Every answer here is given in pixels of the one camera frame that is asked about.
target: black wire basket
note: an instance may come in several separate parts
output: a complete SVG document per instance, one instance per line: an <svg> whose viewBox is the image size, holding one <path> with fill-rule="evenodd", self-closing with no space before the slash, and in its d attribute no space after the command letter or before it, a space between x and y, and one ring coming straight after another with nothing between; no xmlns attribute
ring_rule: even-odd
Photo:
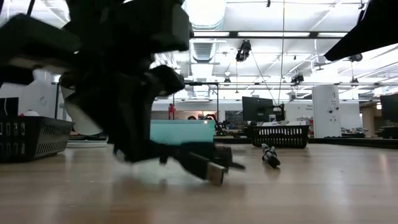
<svg viewBox="0 0 398 224"><path fill-rule="evenodd" d="M73 122L23 116L0 119L0 162L29 162L65 150Z"/></svg>
<svg viewBox="0 0 398 224"><path fill-rule="evenodd" d="M308 143L309 125L251 127L250 137L253 146L305 148Z"/></svg>

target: teal box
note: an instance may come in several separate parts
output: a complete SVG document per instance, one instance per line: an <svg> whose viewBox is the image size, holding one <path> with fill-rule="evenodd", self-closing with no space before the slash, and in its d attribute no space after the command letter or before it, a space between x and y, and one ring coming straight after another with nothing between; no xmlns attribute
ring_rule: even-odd
<svg viewBox="0 0 398 224"><path fill-rule="evenodd" d="M213 142L213 120L151 120L150 139L157 143Z"/></svg>

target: ceiling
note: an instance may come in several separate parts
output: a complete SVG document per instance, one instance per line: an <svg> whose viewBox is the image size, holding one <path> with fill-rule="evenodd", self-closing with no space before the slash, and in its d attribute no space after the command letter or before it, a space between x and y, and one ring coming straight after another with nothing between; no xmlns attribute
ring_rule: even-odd
<svg viewBox="0 0 398 224"><path fill-rule="evenodd" d="M259 0L188 1L199 2L195 12L187 11L196 23L208 22L220 14L223 16L223 25L220 30L239 32L348 32L356 25L361 6L361 0L271 0L270 7L267 7L267 1ZM222 4L225 4L225 8L220 11ZM14 14L26 12L28 5L28 0L5 0L0 20L5 21ZM32 16L53 26L61 27L68 21L68 9L64 0L38 0ZM308 86L284 85L281 88L283 90L279 90L280 86L277 84L289 83L291 77L298 73L304 75L304 82L311 83L348 83L352 77L358 78L361 83L398 81L395 79L395 77L398 78L397 61L394 61L394 58L398 56L395 45L366 52L361 62L351 64L347 60L342 60L322 66L323 70L318 70L318 67L314 66L314 62L318 60L317 55L322 56L326 53L338 42L338 39L249 40L252 52L243 64L237 65L235 55L243 40L222 37L217 39L211 69L208 71L209 74L203 74L206 81L223 82L227 77L226 72L229 72L228 77L232 82L266 82L273 85L221 86L224 90L220 93L220 98L233 99L250 94L279 98L282 95L283 98L290 92L310 93L311 89ZM190 52L173 52L168 54L168 57L157 57L157 64L172 65L188 78L192 75L191 64L196 62L192 59L192 53L190 50ZM354 90L351 86L340 88L341 94L346 94L349 90L350 96L347 98L351 98L352 93L369 93L375 87L377 86L368 85L356 87ZM239 90L239 96L235 94L236 89Z"/></svg>

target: white wall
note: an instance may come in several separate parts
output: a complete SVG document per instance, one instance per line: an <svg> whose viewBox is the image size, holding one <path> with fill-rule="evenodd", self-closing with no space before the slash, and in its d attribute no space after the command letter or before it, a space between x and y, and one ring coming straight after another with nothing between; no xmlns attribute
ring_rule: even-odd
<svg viewBox="0 0 398 224"><path fill-rule="evenodd" d="M167 111L170 102L155 101L153 111ZM219 102L220 121L225 119L225 111L241 111L241 101L221 101ZM216 111L217 104L215 101L203 103L187 103L176 102L175 109L177 111ZM286 120L296 121L302 116L313 116L313 108L311 101L292 101L285 103ZM358 128L361 127L361 118L359 117L359 102L340 102L340 120L343 128Z"/></svg>
<svg viewBox="0 0 398 224"><path fill-rule="evenodd" d="M28 86L3 84L0 98L19 97L19 114L34 110L41 116L53 118L57 87L51 82L50 74L38 71L35 72L35 81Z"/></svg>

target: white pillar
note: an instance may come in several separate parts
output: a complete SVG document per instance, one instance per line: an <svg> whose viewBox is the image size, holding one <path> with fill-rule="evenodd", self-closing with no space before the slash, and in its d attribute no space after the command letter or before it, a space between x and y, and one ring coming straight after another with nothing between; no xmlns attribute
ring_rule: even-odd
<svg viewBox="0 0 398 224"><path fill-rule="evenodd" d="M340 137L338 87L335 85L313 87L312 103L315 138Z"/></svg>

